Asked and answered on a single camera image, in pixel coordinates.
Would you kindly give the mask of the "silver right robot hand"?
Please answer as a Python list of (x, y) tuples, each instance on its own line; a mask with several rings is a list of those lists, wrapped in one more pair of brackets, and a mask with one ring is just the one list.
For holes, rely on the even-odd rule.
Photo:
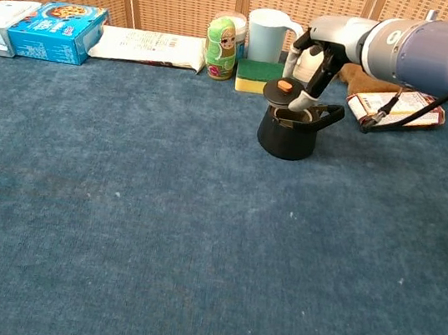
[(290, 45), (283, 77), (293, 76), (294, 66), (305, 49), (319, 46), (323, 62), (306, 88), (288, 104), (288, 109), (300, 112), (315, 104), (321, 93), (346, 63), (360, 63), (361, 44), (376, 22), (362, 17), (325, 15), (310, 22), (307, 30)]

